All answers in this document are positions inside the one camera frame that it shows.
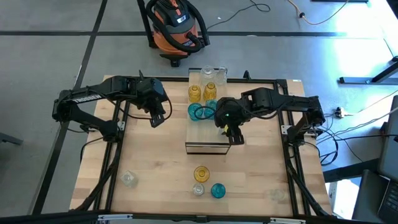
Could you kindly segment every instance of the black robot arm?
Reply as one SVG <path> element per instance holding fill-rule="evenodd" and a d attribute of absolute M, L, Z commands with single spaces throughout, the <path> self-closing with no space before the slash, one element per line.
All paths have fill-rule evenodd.
<path fill-rule="evenodd" d="M 52 117 L 61 123 L 76 121 L 82 129 L 93 128 L 101 132 L 104 141 L 117 142 L 119 127 L 115 121 L 104 121 L 79 109 L 78 104 L 106 98 L 110 101 L 128 101 L 149 112 L 152 127 L 164 122 L 162 102 L 169 100 L 162 83 L 156 78 L 115 76 L 99 85 L 78 90 L 62 90 L 54 101 Z"/>
<path fill-rule="evenodd" d="M 239 126 L 252 118 L 271 119 L 278 111 L 303 112 L 303 118 L 297 125 L 287 130 L 289 141 L 303 140 L 303 134 L 314 126 L 325 122 L 317 96 L 301 97 L 281 95 L 276 90 L 256 88 L 241 93 L 240 99 L 222 97 L 218 100 L 215 112 L 217 127 L 228 126 L 226 135 L 232 145 L 244 144 Z"/>

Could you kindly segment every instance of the concrete floor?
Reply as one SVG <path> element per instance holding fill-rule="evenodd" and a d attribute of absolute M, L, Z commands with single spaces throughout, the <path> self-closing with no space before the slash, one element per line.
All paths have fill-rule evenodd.
<path fill-rule="evenodd" d="M 191 1 L 209 26 L 249 6 L 242 0 Z M 147 47 L 146 38 L 97 37 L 82 85 L 99 83 L 104 75 L 187 76 L 189 67 L 228 67 L 231 77 L 245 70 L 253 78 L 300 79 L 307 96 L 319 95 L 325 113 L 337 106 L 356 112 L 398 89 L 396 86 L 339 85 L 341 76 L 372 76 L 397 55 L 398 39 L 383 23 L 388 11 L 384 1 L 352 3 L 330 21 L 310 26 L 298 21 L 287 1 L 261 1 L 271 7 L 263 13 L 248 9 L 212 31 L 344 32 L 345 37 L 231 37 L 212 36 L 211 45 L 171 68 L 159 50 Z M 297 1 L 311 21 L 332 14 L 341 3 Z M 0 1 L 0 30 L 92 30 L 100 0 L 15 0 Z M 135 1 L 108 1 L 101 31 L 144 30 Z M 48 159 L 58 124 L 51 118 L 52 102 L 60 90 L 73 87 L 89 37 L 0 36 L 0 132 L 24 140 L 20 147 L 0 144 L 0 216 L 29 213 L 32 199 Z M 387 113 L 391 98 L 375 109 L 352 118 L 335 120 L 338 131 Z M 94 104 L 82 106 L 92 113 Z M 347 136 L 377 131 L 381 122 Z M 43 212 L 64 212 L 69 208 L 79 168 L 80 148 L 85 134 L 68 133 Z M 360 139 L 349 142 L 364 161 L 377 157 L 380 142 Z M 319 145 L 322 153 L 334 150 L 333 142 Z M 359 162 L 345 144 L 337 160 L 325 170 Z"/>

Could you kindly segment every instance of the wooden table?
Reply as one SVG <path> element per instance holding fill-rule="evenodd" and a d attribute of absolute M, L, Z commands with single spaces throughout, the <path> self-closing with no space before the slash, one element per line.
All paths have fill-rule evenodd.
<path fill-rule="evenodd" d="M 290 95 L 304 95 L 300 80 L 287 80 L 287 83 Z M 184 145 L 187 82 L 163 82 L 163 85 L 173 104 L 172 116 L 157 128 L 152 128 L 148 120 L 128 119 L 111 211 L 292 216 L 278 119 L 254 118 L 245 123 L 241 127 L 245 145 L 232 146 L 226 156 L 187 155 Z M 272 88 L 265 84 L 229 83 L 228 95 L 240 98 L 241 92 L 260 86 Z M 164 108 L 168 113 L 167 103 L 164 103 Z M 113 111 L 111 103 L 100 100 L 95 116 L 112 119 Z M 130 114 L 142 116 L 144 113 L 131 106 Z M 300 118 L 301 113 L 294 113 L 296 122 Z M 90 133 L 87 141 L 98 137 L 99 132 Z M 310 138 L 306 141 L 315 143 Z M 105 146 L 103 141 L 86 146 L 70 208 L 79 206 L 97 184 Z M 323 209 L 331 213 L 318 151 L 313 146 L 304 145 L 300 146 L 300 153 L 308 189 Z M 203 183 L 205 194 L 201 197 L 192 193 L 196 183 L 193 171 L 198 166 L 206 166 L 210 170 L 209 180 Z M 136 188 L 126 187 L 120 180 L 127 170 L 137 174 L 139 182 Z M 221 199 L 213 198 L 210 193 L 211 186 L 218 182 L 226 187 L 226 195 Z M 107 191 L 105 186 L 100 208 L 104 207 Z M 298 209 L 303 213 L 297 186 L 295 192 Z"/>

